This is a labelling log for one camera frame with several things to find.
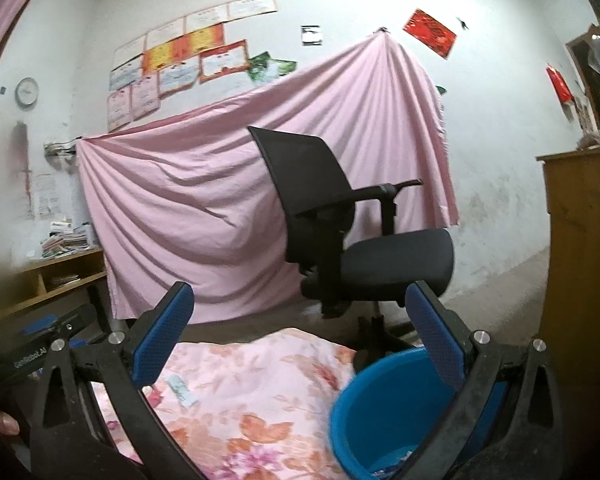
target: wooden cabinet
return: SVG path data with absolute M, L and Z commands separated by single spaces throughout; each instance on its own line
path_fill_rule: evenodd
M 540 335 L 560 384 L 600 386 L 600 148 L 538 160 L 551 215 Z

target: wall clock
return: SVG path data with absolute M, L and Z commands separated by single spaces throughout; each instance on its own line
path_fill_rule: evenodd
M 16 86 L 16 102 L 22 108 L 32 107 L 38 100 L 40 89 L 32 77 L 26 77 Z

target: wooden desk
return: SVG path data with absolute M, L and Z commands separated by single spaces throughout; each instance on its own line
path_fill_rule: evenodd
M 600 386 L 600 148 L 540 156 L 551 256 L 540 335 L 563 386 Z
M 50 287 L 52 278 L 69 274 L 77 274 L 80 279 L 58 288 Z M 89 300 L 96 307 L 98 323 L 103 330 L 108 330 L 109 323 L 98 289 L 94 286 L 95 282 L 106 276 L 101 248 L 32 263 L 17 270 L 8 278 L 8 282 L 0 284 L 0 320 L 42 306 L 86 286 Z

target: framed certificate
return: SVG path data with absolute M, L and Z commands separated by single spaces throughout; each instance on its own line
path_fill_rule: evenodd
M 229 2 L 229 20 L 240 20 L 257 14 L 276 12 L 276 0 L 234 0 Z
M 109 131 L 131 122 L 131 87 L 125 86 L 109 95 L 107 99 L 107 123 Z
M 200 53 L 200 82 L 223 75 L 243 72 L 249 68 L 247 40 L 220 46 Z
M 175 40 L 184 34 L 184 18 L 178 18 L 165 25 L 154 28 L 146 35 L 145 49 L 151 50 L 160 44 Z
M 142 77 L 142 55 L 113 69 L 109 75 L 109 90 L 119 90 Z
M 160 97 L 193 85 L 198 79 L 200 62 L 197 57 L 163 68 L 158 72 Z
M 185 16 L 185 32 L 189 34 L 200 28 L 211 27 L 218 23 L 229 21 L 229 11 L 227 4 L 209 7 L 208 9 L 199 10 Z
M 151 50 L 144 53 L 144 61 L 142 63 L 142 73 L 147 75 L 161 68 L 169 66 L 178 60 L 179 44 L 182 38 L 169 41 L 158 46 L 154 46 Z
M 131 85 L 131 113 L 134 120 L 160 108 L 158 75 L 142 76 Z
M 187 38 L 190 48 L 190 55 L 188 57 L 196 56 L 205 50 L 211 50 L 212 48 L 224 45 L 224 25 L 219 23 L 212 27 L 201 28 L 187 34 L 185 38 Z
M 144 38 L 145 36 L 141 36 L 140 38 L 136 38 L 135 40 L 129 41 L 129 43 L 125 43 L 123 46 L 118 47 L 113 53 L 112 68 L 117 68 L 130 59 L 140 56 L 144 51 Z

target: mesh chair backrest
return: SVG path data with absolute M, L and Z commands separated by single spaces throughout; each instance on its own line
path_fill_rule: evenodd
M 349 181 L 327 144 L 315 136 L 288 134 L 249 126 L 269 169 L 286 217 L 286 260 L 311 267 L 315 264 L 310 222 L 296 213 L 351 190 Z M 348 208 L 338 227 L 349 231 L 355 206 Z

